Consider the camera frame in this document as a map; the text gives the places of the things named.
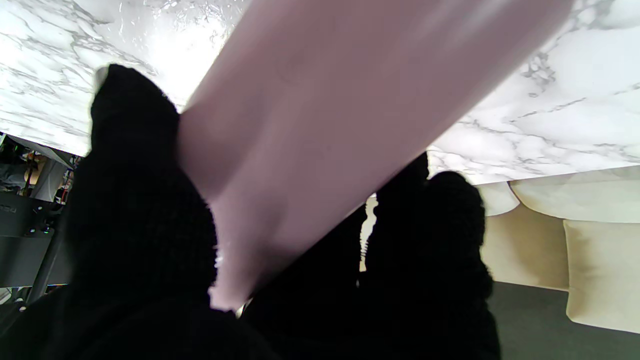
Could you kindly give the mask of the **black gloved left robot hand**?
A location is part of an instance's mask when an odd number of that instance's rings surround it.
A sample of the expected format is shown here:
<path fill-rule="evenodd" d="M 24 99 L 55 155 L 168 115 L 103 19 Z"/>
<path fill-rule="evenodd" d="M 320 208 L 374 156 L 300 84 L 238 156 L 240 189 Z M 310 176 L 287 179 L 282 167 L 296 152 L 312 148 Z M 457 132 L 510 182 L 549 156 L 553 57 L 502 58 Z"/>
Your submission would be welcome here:
<path fill-rule="evenodd" d="M 3 360 L 500 360 L 483 199 L 421 153 L 258 290 L 210 307 L 214 216 L 177 157 L 179 114 L 139 71 L 97 72 L 66 205 L 70 282 L 1 333 Z"/>

